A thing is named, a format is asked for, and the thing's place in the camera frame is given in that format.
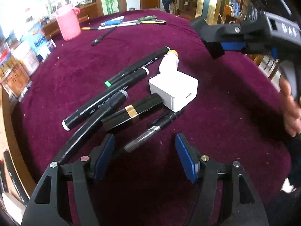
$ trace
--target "pink plastic pitcher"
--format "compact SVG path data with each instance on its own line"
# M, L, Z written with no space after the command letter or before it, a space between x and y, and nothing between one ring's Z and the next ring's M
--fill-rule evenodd
M59 8L55 14L64 40L73 39L82 32L77 19L79 8L68 4Z

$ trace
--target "human hand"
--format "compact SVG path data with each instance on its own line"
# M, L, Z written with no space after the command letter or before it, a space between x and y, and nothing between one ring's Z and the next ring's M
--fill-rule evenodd
M295 137L301 133L301 108L294 100L292 89L284 76L280 76L280 100L283 110L284 128L286 132Z

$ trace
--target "maroon velvet cloth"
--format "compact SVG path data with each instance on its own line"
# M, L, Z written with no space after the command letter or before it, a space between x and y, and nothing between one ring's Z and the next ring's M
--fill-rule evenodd
M103 82L125 66L169 46L179 54L179 71L199 80L198 95L185 113L131 155L109 165L91 197L106 225L182 225L196 191L185 177L175 149L175 135L184 133L202 154L230 164L238 160L267 205L290 168L282 143L285 137L278 93L256 65L241 53L226 52L212 60L189 21L157 10L125 12L84 22L101 22L124 15L126 20L157 15L167 25L117 28L101 43L91 41L104 31L83 31L70 41L54 38L57 49L31 77L33 86L13 113L15 132L28 169L36 181L76 129L67 132L62 120L105 90ZM150 74L128 90L127 106L150 94ZM147 129L161 112L116 135L120 148ZM106 133L101 128L76 155L88 155ZM219 202L214 215L217 215ZM74 200L71 200L73 214Z

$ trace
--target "silver screw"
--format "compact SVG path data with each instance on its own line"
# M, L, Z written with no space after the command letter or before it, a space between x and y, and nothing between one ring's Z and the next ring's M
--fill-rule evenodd
M240 32L240 29L238 27L235 27L234 31L238 34Z
M209 161L209 157L207 155L202 155L201 160L202 161Z
M58 163L55 161L50 163L50 167L52 167L52 168L56 167L57 165L58 165Z
M233 161L233 166L240 167L240 162L239 161Z
M89 160L89 156L87 155L84 155L80 158L81 161L85 162L85 161L88 161Z

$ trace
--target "gold pillar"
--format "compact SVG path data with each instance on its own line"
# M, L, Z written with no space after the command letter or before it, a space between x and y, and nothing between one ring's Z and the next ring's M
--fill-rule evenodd
M210 0L209 1L209 9L208 9L208 14L207 14L207 19L206 19L206 21L209 25L213 25L213 24L217 23L217 20L219 17L219 10L221 8L221 3L222 3L222 0ZM196 17L199 17L202 15L203 5L204 5L204 0L198 0Z

